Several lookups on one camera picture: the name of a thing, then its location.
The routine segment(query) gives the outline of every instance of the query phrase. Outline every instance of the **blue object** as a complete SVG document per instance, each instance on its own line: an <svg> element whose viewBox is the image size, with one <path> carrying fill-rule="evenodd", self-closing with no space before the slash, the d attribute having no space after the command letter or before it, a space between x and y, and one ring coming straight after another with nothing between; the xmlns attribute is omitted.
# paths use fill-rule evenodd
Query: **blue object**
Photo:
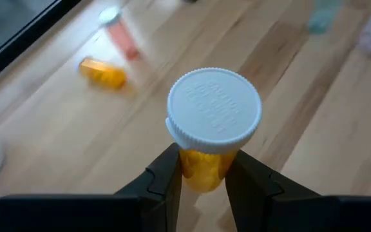
<svg viewBox="0 0 371 232"><path fill-rule="evenodd" d="M343 0L314 0L314 10L308 28L312 34L325 33L333 24Z"/></svg>

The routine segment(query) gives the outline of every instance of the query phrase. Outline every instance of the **hardwood floor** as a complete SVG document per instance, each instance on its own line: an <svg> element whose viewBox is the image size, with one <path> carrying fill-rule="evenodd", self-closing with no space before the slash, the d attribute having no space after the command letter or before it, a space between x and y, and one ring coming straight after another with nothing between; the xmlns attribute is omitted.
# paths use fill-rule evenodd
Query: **hardwood floor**
<svg viewBox="0 0 371 232"><path fill-rule="evenodd" d="M243 150L321 194L371 195L371 57L355 48L371 1L346 1L327 33L309 35L310 0L120 0L142 52L132 63L96 22L115 2L83 2L0 74L0 196L115 192L172 143L171 85L207 66L260 92ZM90 86L77 71L88 55L123 66L129 84ZM235 231L224 185L184 187L181 201L178 231Z"/></svg>

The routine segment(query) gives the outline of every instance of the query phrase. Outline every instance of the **wooden floor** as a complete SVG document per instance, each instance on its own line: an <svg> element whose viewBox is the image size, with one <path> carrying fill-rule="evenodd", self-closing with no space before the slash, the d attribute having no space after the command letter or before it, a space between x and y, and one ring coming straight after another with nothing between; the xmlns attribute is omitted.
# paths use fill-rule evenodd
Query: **wooden floor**
<svg viewBox="0 0 371 232"><path fill-rule="evenodd" d="M371 1L345 1L330 31L309 35L311 0L120 0L142 51L132 63L96 21L115 2L83 2L0 75L0 196L115 192L172 143L171 85L210 66L260 92L247 153L321 194L371 195L371 57L355 48ZM90 86L77 71L88 55L125 67L130 84ZM178 231L234 230L224 185L184 187Z"/></svg>

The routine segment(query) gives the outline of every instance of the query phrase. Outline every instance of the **pink object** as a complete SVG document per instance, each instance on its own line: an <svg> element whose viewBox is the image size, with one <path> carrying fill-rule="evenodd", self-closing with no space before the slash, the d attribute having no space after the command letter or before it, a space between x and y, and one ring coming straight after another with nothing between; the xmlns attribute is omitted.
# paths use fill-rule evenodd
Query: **pink object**
<svg viewBox="0 0 371 232"><path fill-rule="evenodd" d="M121 13L118 8L113 7L105 9L100 14L100 20L107 28L114 44L124 52L127 60L134 60L140 55L133 37L121 18Z"/></svg>

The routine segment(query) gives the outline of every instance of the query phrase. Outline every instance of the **white bottle cap on floor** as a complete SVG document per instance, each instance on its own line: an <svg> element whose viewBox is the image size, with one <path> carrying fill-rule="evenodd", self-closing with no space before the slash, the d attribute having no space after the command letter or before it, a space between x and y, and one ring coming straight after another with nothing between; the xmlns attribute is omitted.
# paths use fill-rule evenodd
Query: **white bottle cap on floor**
<svg viewBox="0 0 371 232"><path fill-rule="evenodd" d="M167 110L167 128L182 149L224 154L240 149L252 137L262 102L241 75L202 68L177 80Z"/></svg>

